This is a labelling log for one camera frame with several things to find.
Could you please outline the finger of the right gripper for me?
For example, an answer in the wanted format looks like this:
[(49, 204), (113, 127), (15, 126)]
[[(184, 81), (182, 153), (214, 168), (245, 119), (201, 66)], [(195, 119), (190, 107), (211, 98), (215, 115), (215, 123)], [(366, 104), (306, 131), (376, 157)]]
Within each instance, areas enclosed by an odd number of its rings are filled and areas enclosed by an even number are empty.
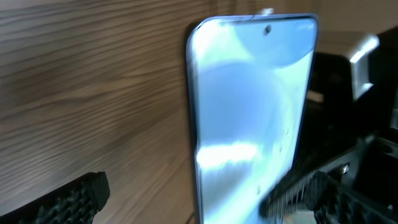
[(290, 170), (261, 202), (260, 217), (266, 220), (280, 220), (285, 215), (306, 210), (308, 207), (304, 199), (305, 191), (316, 171), (304, 174), (298, 170)]

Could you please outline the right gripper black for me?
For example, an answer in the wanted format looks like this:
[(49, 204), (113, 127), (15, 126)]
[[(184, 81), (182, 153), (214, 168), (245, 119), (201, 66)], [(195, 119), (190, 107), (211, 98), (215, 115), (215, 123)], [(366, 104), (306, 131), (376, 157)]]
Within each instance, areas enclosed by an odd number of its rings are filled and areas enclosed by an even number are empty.
[(299, 149), (292, 170), (307, 174), (349, 154), (344, 184), (397, 210), (397, 29), (376, 34), (373, 86), (353, 100), (350, 63), (316, 51)]

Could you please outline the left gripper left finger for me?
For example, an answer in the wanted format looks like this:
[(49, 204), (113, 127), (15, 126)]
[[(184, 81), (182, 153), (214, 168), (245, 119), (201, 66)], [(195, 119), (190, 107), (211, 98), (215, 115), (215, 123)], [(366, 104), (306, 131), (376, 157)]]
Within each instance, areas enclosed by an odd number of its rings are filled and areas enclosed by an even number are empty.
[(110, 196), (105, 172), (89, 172), (1, 216), (2, 224), (92, 224)]

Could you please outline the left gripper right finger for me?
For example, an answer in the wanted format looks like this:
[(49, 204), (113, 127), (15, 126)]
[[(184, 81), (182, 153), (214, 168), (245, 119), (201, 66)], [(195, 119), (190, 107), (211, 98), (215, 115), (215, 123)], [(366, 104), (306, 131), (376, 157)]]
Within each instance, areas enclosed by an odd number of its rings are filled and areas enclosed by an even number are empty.
[(397, 224), (397, 214), (387, 207), (316, 172), (303, 195), (307, 208), (320, 224)]

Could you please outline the blue Galaxy smartphone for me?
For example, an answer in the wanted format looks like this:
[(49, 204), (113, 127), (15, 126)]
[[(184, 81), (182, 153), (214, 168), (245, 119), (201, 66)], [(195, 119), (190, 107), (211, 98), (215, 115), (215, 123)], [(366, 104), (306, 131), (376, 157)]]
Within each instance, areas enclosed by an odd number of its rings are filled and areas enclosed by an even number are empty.
[(260, 220), (294, 163), (317, 39), (311, 13), (214, 16), (188, 32), (197, 223)]

